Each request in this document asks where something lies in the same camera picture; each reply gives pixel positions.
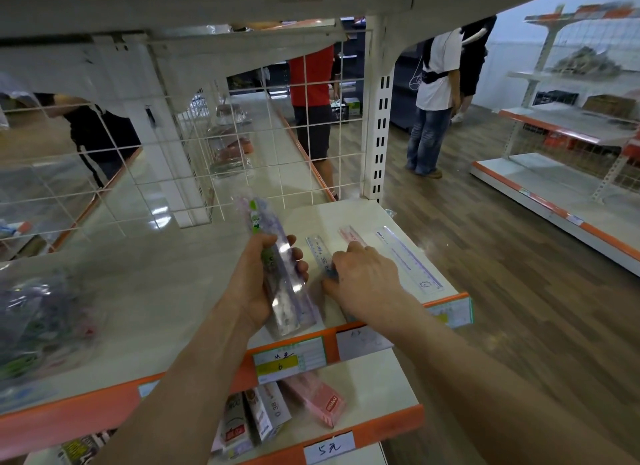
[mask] person in white shirt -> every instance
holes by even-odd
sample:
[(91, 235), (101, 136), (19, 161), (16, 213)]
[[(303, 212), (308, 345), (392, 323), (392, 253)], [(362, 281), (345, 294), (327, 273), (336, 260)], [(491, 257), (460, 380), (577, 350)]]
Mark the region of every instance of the person in white shirt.
[(460, 29), (424, 43), (422, 81), (415, 101), (416, 120), (406, 151), (406, 168), (418, 175), (442, 178), (436, 167), (452, 112), (460, 108)]

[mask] blue jeans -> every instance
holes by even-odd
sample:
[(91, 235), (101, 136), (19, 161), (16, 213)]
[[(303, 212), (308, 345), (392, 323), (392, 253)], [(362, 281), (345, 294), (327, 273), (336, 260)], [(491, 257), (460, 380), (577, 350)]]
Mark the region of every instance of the blue jeans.
[(451, 122), (451, 108), (425, 111), (416, 108), (415, 123), (406, 149), (406, 167), (418, 175), (436, 170), (442, 139)]

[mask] wooden floor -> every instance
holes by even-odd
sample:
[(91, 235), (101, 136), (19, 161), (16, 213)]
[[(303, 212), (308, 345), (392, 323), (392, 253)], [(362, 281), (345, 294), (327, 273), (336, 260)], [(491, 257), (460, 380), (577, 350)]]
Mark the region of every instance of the wooden floor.
[[(472, 107), (447, 132), (444, 178), (403, 168), (389, 134), (381, 204), (460, 291), (476, 323), (458, 330), (640, 459), (640, 279), (469, 174), (499, 157), (511, 122)], [(428, 383), (396, 350), (426, 426), (385, 442), (390, 465), (483, 463)]]

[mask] person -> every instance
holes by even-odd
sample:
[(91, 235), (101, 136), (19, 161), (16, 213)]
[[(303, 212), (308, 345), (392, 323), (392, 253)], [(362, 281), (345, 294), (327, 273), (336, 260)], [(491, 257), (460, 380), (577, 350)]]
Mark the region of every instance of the person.
[(418, 175), (442, 178), (436, 162), (451, 114), (460, 108), (461, 49), (460, 29), (424, 43), (415, 123), (406, 150), (406, 168)]
[(460, 56), (460, 110), (451, 118), (452, 123), (461, 123), (476, 94), (476, 87), (488, 51), (486, 42), (498, 16), (492, 15), (462, 28), (462, 55)]
[[(271, 313), (260, 255), (275, 241), (273, 235), (252, 236), (218, 303), (93, 465), (207, 463), (248, 340)], [(291, 245), (295, 241), (289, 236)], [(293, 256), (308, 279), (302, 252), (296, 248)], [(412, 360), (489, 465), (638, 465), (425, 311), (404, 291), (396, 264), (374, 248), (351, 242), (333, 263), (339, 279), (325, 279), (324, 291)]]
[[(329, 150), (330, 123), (335, 121), (329, 100), (329, 82), (340, 76), (340, 62), (337, 60), (332, 45), (289, 60), (291, 104), (296, 117), (298, 140), (332, 193), (333, 166), (326, 154)], [(340, 96), (337, 82), (334, 83), (333, 92), (334, 96)]]
[(108, 182), (140, 146), (140, 139), (129, 118), (103, 111), (98, 105), (94, 111), (88, 106), (90, 102), (80, 97), (51, 93), (36, 93), (35, 96), (47, 116), (63, 116), (69, 122), (71, 139), (78, 154), (100, 188), (104, 184), (81, 148), (84, 147), (86, 154), (100, 167)]

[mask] person in black clothes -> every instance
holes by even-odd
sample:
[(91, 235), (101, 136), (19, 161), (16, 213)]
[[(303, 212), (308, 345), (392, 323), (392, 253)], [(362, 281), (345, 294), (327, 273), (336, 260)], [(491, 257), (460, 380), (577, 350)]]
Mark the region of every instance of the person in black clothes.
[(460, 123), (471, 105), (471, 99), (476, 94), (476, 86), (480, 79), (480, 72), (484, 58), (488, 54), (485, 46), (493, 30), (498, 16), (492, 15), (462, 27), (462, 55), (460, 56), (460, 96), (462, 104), (460, 110), (451, 118), (452, 123)]
[(89, 102), (83, 98), (49, 93), (35, 93), (35, 95), (49, 117), (64, 116), (69, 122), (71, 139), (76, 144), (78, 154), (87, 168), (91, 170), (93, 178), (100, 188), (104, 187), (104, 184), (92, 165), (86, 160), (81, 147), (84, 147), (87, 155), (98, 164), (108, 182), (118, 173), (124, 164), (123, 161), (131, 157), (140, 146), (140, 139), (129, 118), (103, 111), (98, 105), (95, 105), (95, 108), (100, 114), (88, 105), (67, 106), (88, 104)]

